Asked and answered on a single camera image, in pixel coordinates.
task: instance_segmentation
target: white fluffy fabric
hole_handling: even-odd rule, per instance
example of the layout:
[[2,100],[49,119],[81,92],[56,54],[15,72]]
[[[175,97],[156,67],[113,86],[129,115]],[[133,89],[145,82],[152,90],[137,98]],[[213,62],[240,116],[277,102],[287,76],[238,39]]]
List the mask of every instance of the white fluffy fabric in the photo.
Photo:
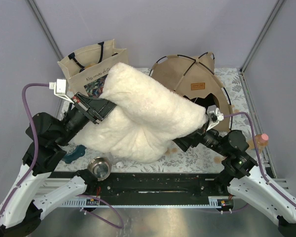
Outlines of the white fluffy fabric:
[[154,162],[171,140],[206,122],[205,108],[123,63],[111,68],[100,98],[117,106],[100,124],[88,123],[73,142],[119,158]]

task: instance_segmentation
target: metal bowl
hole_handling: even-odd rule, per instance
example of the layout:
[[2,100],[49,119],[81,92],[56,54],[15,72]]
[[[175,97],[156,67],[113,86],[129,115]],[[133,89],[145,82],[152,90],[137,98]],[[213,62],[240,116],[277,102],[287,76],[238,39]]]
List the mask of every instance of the metal bowl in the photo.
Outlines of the metal bowl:
[[111,173],[112,165],[105,157],[96,157],[88,164],[88,170],[98,178],[99,181],[105,180]]

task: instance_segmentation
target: small label on cardboard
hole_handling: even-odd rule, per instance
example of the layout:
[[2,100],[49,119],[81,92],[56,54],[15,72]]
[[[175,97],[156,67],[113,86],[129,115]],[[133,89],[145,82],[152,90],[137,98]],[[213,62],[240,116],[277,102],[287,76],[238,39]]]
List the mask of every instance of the small label on cardboard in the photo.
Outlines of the small label on cardboard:
[[205,83],[192,83],[191,90],[205,90]]

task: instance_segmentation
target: white backdrop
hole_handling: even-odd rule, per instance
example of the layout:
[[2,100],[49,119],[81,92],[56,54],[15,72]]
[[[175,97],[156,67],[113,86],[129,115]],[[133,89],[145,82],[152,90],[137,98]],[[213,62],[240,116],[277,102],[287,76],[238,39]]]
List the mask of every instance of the white backdrop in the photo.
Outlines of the white backdrop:
[[[32,143],[25,134],[29,120],[22,103],[22,88],[61,76],[57,57],[26,2],[0,0],[0,203]],[[32,115],[56,114],[59,99],[48,87],[32,87],[26,94]]]
[[115,38],[130,64],[213,51],[240,67],[276,0],[36,0],[61,52]]

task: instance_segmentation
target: printed label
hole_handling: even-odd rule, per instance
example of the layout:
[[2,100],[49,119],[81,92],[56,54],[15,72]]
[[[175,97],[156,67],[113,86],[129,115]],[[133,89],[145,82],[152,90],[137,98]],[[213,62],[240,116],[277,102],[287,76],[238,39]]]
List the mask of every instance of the printed label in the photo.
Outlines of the printed label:
[[88,96],[98,98],[103,92],[103,87],[106,78],[107,75],[85,85],[84,89],[87,92]]
[[92,77],[87,77],[86,81],[92,81],[92,80],[94,80],[96,78],[105,76],[105,75],[107,75],[109,73],[109,70],[110,70],[110,68],[103,69],[103,72],[100,72],[100,73],[98,73],[98,74],[96,74],[96,75],[94,75]]
[[87,206],[97,206],[97,205],[99,205],[99,201],[95,200],[93,198],[87,198],[86,205]]
[[205,90],[205,83],[192,83],[191,90]]

